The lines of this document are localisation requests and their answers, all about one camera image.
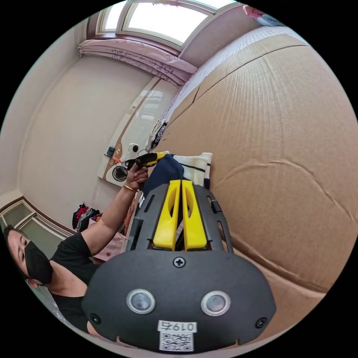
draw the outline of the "black face mask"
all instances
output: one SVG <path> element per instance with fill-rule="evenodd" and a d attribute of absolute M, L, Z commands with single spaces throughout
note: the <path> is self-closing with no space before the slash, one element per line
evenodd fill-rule
<path fill-rule="evenodd" d="M 26 268 L 29 277 L 47 285 L 52 280 L 53 269 L 46 255 L 30 241 L 25 247 Z"/>

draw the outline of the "gold bracelet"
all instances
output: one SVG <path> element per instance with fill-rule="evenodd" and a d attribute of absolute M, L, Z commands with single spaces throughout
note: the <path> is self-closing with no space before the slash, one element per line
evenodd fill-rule
<path fill-rule="evenodd" d="M 136 192 L 137 192 L 137 190 L 132 189 L 132 188 L 131 188 L 130 186 L 128 186 L 128 185 L 124 185 L 123 187 L 126 188 L 126 189 L 128 189 L 128 190 L 130 190 L 130 191 L 132 191 L 133 193 L 136 193 Z"/>

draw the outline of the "window frame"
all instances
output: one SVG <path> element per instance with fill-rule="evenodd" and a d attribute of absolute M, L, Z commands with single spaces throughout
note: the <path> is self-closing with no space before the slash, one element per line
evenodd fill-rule
<path fill-rule="evenodd" d="M 106 9 L 101 10 L 97 14 L 93 15 L 88 19 L 87 24 L 87 38 L 88 39 L 98 39 L 106 40 L 113 38 L 124 38 L 129 40 L 135 40 L 138 42 L 144 42 L 150 45 L 154 45 L 158 48 L 161 48 L 164 51 L 167 51 L 174 55 L 179 55 L 183 52 L 194 40 L 194 38 L 208 25 L 210 24 L 217 16 L 224 14 L 225 12 L 239 6 L 243 6 L 243 3 L 236 2 L 232 4 L 227 4 L 219 9 L 214 9 L 210 6 L 203 4 L 198 4 L 191 0 L 179 0 L 181 7 L 185 7 L 192 10 L 197 10 L 201 13 L 207 15 L 207 17 L 193 30 L 190 36 L 186 39 L 184 43 L 176 39 L 172 39 L 168 36 L 157 34 L 143 29 L 138 29 L 139 31 L 130 31 L 128 28 L 131 17 L 140 3 L 153 3 L 153 0 L 128 0 L 124 5 L 122 12 L 118 19 L 118 24 L 115 32 L 113 30 L 104 31 L 103 27 L 106 23 L 108 15 L 113 7 L 110 6 Z M 177 1 L 172 0 L 163 0 L 164 4 L 177 4 Z M 93 21 L 96 21 L 95 31 L 93 31 Z"/>
<path fill-rule="evenodd" d="M 16 201 L 15 203 L 7 207 L 5 210 L 0 212 L 0 218 L 2 219 L 5 226 L 7 226 L 7 222 L 4 216 L 20 205 L 24 205 L 26 209 L 30 211 L 30 214 L 25 216 L 18 223 L 16 223 L 14 225 L 15 229 L 21 230 L 21 228 L 24 227 L 30 220 L 33 220 L 37 225 L 40 225 L 41 227 L 49 231 L 51 234 L 60 238 L 61 240 L 65 240 L 67 237 L 73 235 L 73 233 L 62 229 L 56 226 L 55 224 L 51 223 L 47 219 L 45 219 L 40 213 L 38 213 L 33 207 L 31 207 L 24 199 L 20 199 Z"/>

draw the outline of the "glass pane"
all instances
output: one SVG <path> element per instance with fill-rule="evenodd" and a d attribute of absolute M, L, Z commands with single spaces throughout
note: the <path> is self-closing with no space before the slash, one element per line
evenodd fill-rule
<path fill-rule="evenodd" d="M 15 226 L 18 224 L 22 219 L 24 219 L 27 215 L 30 215 L 32 212 L 26 208 L 26 206 L 21 203 L 15 208 L 13 208 L 10 212 L 6 213 L 4 219 L 8 225 Z"/>
<path fill-rule="evenodd" d="M 1 231 L 4 232 L 5 223 L 3 222 L 3 219 L 2 219 L 2 218 L 0 218 L 0 226 L 1 226 Z"/>
<path fill-rule="evenodd" d="M 104 26 L 104 29 L 106 31 L 107 30 L 116 30 L 120 13 L 122 12 L 126 2 L 127 2 L 127 0 L 122 1 L 122 2 L 112 6 L 112 8 L 111 8 L 111 10 L 110 10 L 110 12 L 108 14 L 106 24 Z"/>
<path fill-rule="evenodd" d="M 183 43 L 206 18 L 205 14 L 181 6 L 140 3 L 129 21 L 128 30 L 156 32 Z"/>
<path fill-rule="evenodd" d="M 34 244 L 50 259 L 55 253 L 58 244 L 62 241 L 51 232 L 44 229 L 32 219 L 21 227 L 21 231 L 26 237 L 33 241 Z"/>
<path fill-rule="evenodd" d="M 210 6 L 216 10 L 226 5 L 237 3 L 236 0 L 194 0 L 194 2 Z"/>

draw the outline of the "woman's hand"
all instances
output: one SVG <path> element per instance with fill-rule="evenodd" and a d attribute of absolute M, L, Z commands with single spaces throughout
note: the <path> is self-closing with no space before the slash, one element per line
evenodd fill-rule
<path fill-rule="evenodd" d="M 139 169 L 137 164 L 134 164 L 129 170 L 126 180 L 126 185 L 133 190 L 139 190 L 139 184 L 144 184 L 148 180 L 148 168 Z"/>

